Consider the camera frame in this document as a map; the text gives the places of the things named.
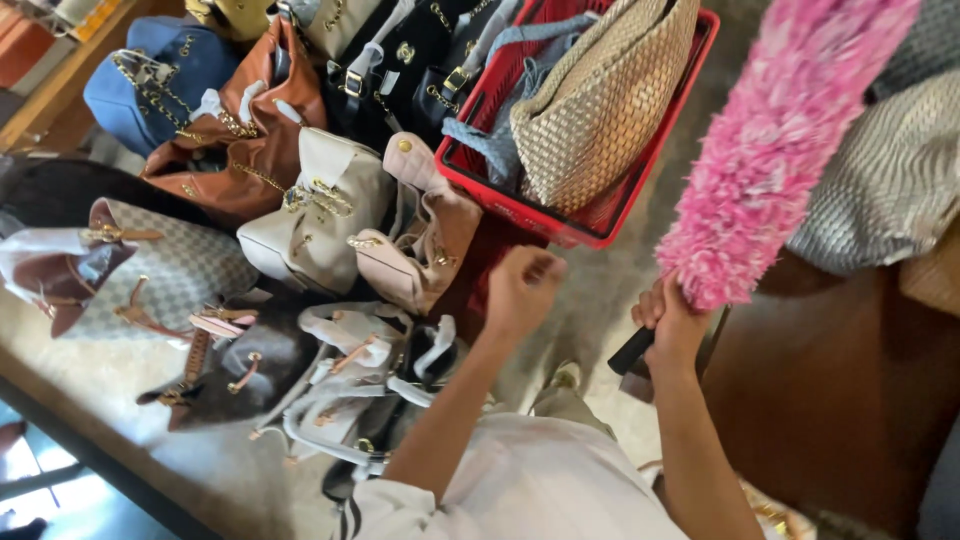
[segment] red shopping basket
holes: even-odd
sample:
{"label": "red shopping basket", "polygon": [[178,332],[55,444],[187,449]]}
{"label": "red shopping basket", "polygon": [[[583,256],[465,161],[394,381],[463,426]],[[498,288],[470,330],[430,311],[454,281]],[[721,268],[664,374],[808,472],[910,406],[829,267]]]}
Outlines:
{"label": "red shopping basket", "polygon": [[[536,0],[524,7],[516,17],[515,24],[560,21],[588,10],[602,13],[612,4],[613,0]],[[716,13],[700,9],[686,71],[663,115],[660,128],[636,157],[622,182],[616,183],[571,216],[561,215],[517,193],[490,184],[483,157],[449,136],[444,137],[444,142],[437,150],[437,168],[452,182],[466,189],[481,207],[503,215],[522,229],[565,247],[584,244],[593,249],[605,248],[620,231],[643,183],[653,170],[663,142],[677,122],[686,96],[697,79],[719,29],[720,19]],[[521,42],[506,45],[498,51],[477,81],[457,119],[488,132],[496,112],[523,72],[523,59],[535,56],[543,46],[543,42]]]}

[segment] checkered bag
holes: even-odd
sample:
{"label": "checkered bag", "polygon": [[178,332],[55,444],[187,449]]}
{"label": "checkered bag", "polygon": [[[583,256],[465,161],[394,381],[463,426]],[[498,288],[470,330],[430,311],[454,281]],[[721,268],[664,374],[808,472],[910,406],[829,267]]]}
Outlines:
{"label": "checkered bag", "polygon": [[188,317],[257,279],[223,233],[99,199],[89,229],[32,229],[0,243],[6,287],[47,311],[53,337],[189,339]]}

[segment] metal buckle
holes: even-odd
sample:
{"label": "metal buckle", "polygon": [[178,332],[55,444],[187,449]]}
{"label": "metal buckle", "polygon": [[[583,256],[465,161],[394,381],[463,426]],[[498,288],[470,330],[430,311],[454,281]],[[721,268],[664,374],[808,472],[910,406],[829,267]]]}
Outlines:
{"label": "metal buckle", "polygon": [[446,80],[444,80],[444,87],[451,92],[459,92],[460,88],[463,88],[467,81],[470,80],[470,74],[461,67],[457,66]]}
{"label": "metal buckle", "polygon": [[350,97],[359,98],[361,91],[363,91],[363,77],[361,77],[359,73],[347,70],[347,79],[344,81],[344,92]]}

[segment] hand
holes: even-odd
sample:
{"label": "hand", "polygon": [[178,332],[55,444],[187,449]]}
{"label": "hand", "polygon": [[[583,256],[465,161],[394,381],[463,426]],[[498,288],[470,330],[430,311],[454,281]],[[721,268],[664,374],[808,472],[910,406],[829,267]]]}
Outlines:
{"label": "hand", "polygon": [[707,333],[709,312],[696,313],[690,308],[677,274],[674,270],[665,280],[656,280],[630,310],[638,327],[656,331],[654,344],[644,355],[651,374],[664,370],[694,373],[697,350]]}
{"label": "hand", "polygon": [[516,344],[553,306],[566,261],[541,248],[516,246],[490,274],[485,331]]}

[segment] white bag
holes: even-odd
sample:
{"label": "white bag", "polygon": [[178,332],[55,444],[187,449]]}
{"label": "white bag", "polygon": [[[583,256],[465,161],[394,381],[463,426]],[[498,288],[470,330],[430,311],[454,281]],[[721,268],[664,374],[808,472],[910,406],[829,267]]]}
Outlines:
{"label": "white bag", "polygon": [[380,225],[395,183],[376,152],[315,128],[300,130],[300,166],[283,208],[247,223],[237,237],[263,274],[297,291],[346,294],[358,275],[347,238]]}
{"label": "white bag", "polygon": [[[406,331],[397,331],[381,317],[399,320]],[[359,478],[381,474],[386,453],[351,444],[358,440],[360,416],[374,399],[388,394],[421,407],[433,402],[433,395],[394,375],[412,321],[392,305],[334,304],[305,310],[300,327],[324,344],[300,382],[260,421],[254,437],[264,430],[279,430],[269,425],[282,411],[282,432],[294,441],[288,453],[291,460],[325,453],[360,465]],[[453,318],[445,316],[434,347],[418,359],[415,371],[423,373],[450,347],[455,333]]]}

